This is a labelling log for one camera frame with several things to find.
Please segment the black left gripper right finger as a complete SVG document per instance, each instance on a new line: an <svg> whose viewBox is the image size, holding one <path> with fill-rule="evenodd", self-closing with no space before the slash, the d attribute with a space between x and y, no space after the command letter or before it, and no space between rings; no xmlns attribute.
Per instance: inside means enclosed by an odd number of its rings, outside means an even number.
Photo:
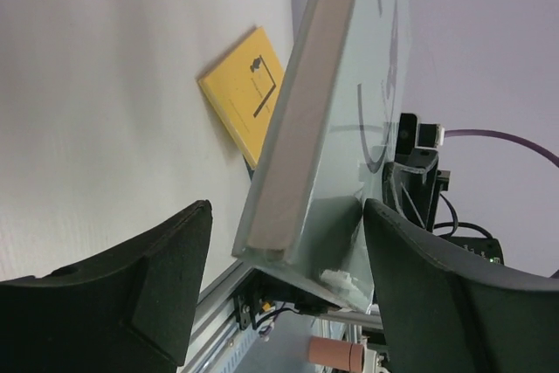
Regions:
<svg viewBox="0 0 559 373"><path fill-rule="evenodd" d="M393 372L556 372L558 281L495 264L363 207Z"/></svg>

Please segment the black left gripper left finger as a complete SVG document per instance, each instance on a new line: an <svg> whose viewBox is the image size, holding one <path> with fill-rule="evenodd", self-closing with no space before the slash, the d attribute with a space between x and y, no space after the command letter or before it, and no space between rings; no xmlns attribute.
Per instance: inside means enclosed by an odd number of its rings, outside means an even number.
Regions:
<svg viewBox="0 0 559 373"><path fill-rule="evenodd" d="M185 364L210 245L197 201L49 275L1 285L4 372L175 372Z"/></svg>

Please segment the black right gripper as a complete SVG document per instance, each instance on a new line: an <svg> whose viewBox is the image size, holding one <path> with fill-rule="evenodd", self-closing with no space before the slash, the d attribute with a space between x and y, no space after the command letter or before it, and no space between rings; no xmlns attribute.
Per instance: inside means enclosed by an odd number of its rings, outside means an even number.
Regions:
<svg viewBox="0 0 559 373"><path fill-rule="evenodd" d="M435 149L413 149L383 167L383 202L413 224L433 232L438 201L450 172L438 167Z"/></svg>

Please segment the pale green hardcover book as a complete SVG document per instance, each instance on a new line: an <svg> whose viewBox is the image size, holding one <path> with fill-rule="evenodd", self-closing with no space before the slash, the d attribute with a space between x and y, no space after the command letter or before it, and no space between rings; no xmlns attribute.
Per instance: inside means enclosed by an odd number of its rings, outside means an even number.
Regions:
<svg viewBox="0 0 559 373"><path fill-rule="evenodd" d="M394 159L411 47L409 0L307 0L232 253L364 312L362 207Z"/></svg>

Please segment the yellow Little Prince book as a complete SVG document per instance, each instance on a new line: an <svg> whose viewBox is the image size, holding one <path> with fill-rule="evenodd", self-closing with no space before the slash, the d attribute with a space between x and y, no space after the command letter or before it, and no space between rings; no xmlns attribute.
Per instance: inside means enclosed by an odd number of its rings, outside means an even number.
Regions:
<svg viewBox="0 0 559 373"><path fill-rule="evenodd" d="M255 168L284 68L263 27L254 28L197 83L244 158Z"/></svg>

